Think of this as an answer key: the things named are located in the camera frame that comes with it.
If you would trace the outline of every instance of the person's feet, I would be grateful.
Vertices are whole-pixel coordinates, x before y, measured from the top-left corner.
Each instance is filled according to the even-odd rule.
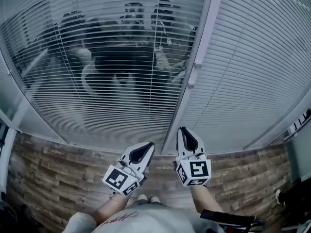
[[[149,203],[152,204],[153,202],[161,203],[160,199],[157,196],[152,196],[149,200]]]
[[[277,202],[278,204],[281,204],[281,203],[278,201],[278,196],[280,195],[280,193],[281,193],[280,189],[276,190],[276,202]]]
[[[139,200],[146,200],[146,201],[148,201],[148,197],[145,194],[140,194],[138,196],[138,198],[137,198],[137,201],[139,201]]]

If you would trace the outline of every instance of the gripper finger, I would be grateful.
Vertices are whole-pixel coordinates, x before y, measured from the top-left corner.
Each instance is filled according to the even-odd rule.
[[[155,149],[153,142],[137,143],[128,147],[121,159],[137,171],[143,173],[146,167],[149,166]]]
[[[179,157],[205,152],[202,139],[194,131],[186,127],[180,127],[177,131],[177,150]]]

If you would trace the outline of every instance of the forearm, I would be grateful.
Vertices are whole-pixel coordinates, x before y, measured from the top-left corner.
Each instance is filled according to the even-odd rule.
[[[123,210],[130,197],[131,196],[124,197],[119,194],[115,194],[105,204],[92,213],[91,216],[94,218],[97,225],[100,225],[115,213]]]
[[[205,186],[190,187],[192,199],[198,213],[204,209],[215,212],[224,212]]]

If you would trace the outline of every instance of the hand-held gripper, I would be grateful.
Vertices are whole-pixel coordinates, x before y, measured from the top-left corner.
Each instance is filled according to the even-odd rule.
[[[183,186],[205,185],[211,178],[211,165],[202,139],[192,130],[180,127],[177,151],[174,166]]]
[[[113,191],[127,196],[147,179],[143,174],[155,151],[152,142],[142,142],[128,147],[114,165],[110,165],[103,182]]]

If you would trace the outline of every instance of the window blind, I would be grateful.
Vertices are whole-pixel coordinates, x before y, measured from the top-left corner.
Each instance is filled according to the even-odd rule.
[[[21,132],[64,143],[35,111],[15,83],[0,51],[0,110]]]
[[[24,92],[68,143],[160,151],[204,0],[3,0]]]
[[[180,123],[207,152],[243,150],[308,91],[310,8],[311,0],[221,1]]]

